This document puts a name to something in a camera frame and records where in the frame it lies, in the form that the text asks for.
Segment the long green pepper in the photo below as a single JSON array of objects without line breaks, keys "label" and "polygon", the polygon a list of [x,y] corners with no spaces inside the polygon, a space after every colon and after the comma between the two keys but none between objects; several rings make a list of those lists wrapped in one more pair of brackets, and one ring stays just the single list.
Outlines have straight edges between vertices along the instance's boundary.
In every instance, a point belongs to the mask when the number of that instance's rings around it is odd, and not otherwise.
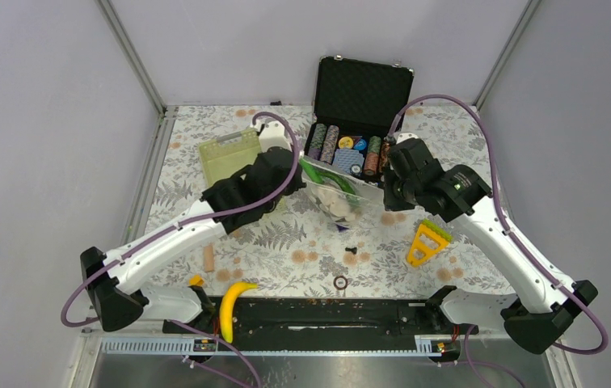
[{"label": "long green pepper", "polygon": [[353,186],[341,175],[328,170],[321,170],[307,162],[304,158],[299,160],[299,165],[309,179],[316,184],[333,183],[340,191],[350,195],[355,195],[356,191]]}]

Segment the clear zip top bag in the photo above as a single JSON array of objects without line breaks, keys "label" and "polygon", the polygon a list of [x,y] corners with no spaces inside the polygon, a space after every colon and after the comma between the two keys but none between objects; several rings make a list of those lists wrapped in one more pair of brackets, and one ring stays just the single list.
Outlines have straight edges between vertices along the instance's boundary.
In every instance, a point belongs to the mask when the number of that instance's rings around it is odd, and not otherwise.
[{"label": "clear zip top bag", "polygon": [[308,157],[299,164],[306,195],[337,226],[354,229],[384,212],[383,191],[376,185]]}]

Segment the white mushroom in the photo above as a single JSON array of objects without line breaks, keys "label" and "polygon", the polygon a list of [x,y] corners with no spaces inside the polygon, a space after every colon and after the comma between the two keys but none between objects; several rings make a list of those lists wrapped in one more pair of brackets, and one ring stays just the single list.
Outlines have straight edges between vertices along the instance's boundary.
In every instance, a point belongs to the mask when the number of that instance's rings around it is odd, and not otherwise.
[{"label": "white mushroom", "polygon": [[345,197],[337,196],[335,193],[325,192],[319,197],[320,209],[323,210],[334,222],[350,223],[357,219],[354,208]]}]

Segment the yellow banana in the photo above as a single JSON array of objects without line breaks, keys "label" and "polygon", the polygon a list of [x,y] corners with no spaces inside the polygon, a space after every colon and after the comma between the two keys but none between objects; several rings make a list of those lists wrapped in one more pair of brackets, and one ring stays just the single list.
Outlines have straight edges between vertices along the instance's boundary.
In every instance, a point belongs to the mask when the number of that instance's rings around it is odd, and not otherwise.
[{"label": "yellow banana", "polygon": [[257,289],[256,283],[240,281],[231,285],[221,300],[219,309],[219,327],[223,340],[229,344],[234,341],[234,306],[246,291]]}]

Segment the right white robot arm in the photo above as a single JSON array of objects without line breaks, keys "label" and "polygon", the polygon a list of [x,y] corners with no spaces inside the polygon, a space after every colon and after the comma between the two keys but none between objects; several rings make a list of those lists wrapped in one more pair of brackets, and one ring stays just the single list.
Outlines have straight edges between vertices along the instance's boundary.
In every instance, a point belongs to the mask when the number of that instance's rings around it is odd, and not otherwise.
[{"label": "right white robot arm", "polygon": [[505,331],[524,350],[542,354],[593,302],[589,280],[573,280],[556,268],[515,226],[500,222],[502,209],[491,187],[472,168],[444,170],[424,141],[398,136],[387,154],[384,205],[389,211],[420,207],[461,231],[507,279],[508,295],[470,293],[444,287],[426,320],[445,333],[459,324]]}]

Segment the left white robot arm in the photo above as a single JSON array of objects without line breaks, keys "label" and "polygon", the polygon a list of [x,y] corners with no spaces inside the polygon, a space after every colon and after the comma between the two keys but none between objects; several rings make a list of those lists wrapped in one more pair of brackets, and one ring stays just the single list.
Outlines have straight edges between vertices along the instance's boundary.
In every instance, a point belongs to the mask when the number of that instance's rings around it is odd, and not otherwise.
[{"label": "left white robot arm", "polygon": [[305,187],[301,152],[285,120],[253,119],[260,153],[255,161],[203,191],[179,216],[121,247],[103,252],[90,247],[80,255],[82,285],[95,316],[106,332],[122,330],[138,320],[176,320],[195,332],[213,324],[213,311],[200,292],[167,288],[150,282],[152,275],[186,251],[205,247],[260,220],[280,199]]}]

